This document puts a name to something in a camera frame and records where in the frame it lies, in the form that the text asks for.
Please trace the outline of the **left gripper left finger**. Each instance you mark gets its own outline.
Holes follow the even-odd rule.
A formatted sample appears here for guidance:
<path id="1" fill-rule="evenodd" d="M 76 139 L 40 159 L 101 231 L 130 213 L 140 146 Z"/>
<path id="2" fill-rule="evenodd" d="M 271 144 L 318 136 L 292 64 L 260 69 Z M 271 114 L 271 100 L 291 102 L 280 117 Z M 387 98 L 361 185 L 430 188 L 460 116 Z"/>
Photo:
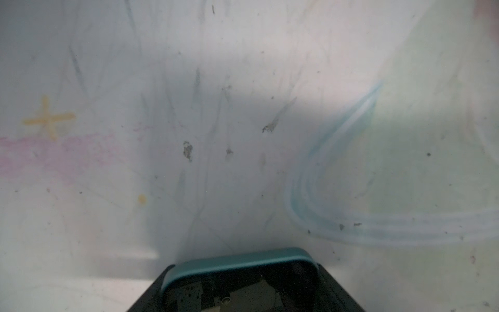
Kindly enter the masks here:
<path id="1" fill-rule="evenodd" d="M 127 312 L 162 312 L 163 295 L 161 291 L 162 283 L 166 274 L 172 270 L 175 265 L 169 265 L 159 277 L 147 288 L 140 298 L 127 310 Z"/>

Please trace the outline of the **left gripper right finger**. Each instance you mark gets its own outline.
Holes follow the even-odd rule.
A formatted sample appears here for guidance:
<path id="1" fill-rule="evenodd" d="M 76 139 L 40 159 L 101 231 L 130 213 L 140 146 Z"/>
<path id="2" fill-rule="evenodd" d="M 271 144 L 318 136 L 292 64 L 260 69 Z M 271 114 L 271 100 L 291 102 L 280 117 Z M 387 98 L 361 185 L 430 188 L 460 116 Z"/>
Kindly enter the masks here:
<path id="1" fill-rule="evenodd" d="M 314 311 L 365 312 L 321 264 L 318 264 L 318 285 L 314 298 Z"/>

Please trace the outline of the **teal phone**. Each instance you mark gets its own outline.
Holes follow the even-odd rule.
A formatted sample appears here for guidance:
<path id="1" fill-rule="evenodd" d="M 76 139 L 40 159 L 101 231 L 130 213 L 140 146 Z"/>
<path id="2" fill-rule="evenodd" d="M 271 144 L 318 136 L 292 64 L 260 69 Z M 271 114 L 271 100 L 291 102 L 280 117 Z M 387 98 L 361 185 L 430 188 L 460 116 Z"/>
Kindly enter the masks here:
<path id="1" fill-rule="evenodd" d="M 318 265 L 300 248 L 187 261 L 170 269 L 161 311 L 312 311 Z"/>

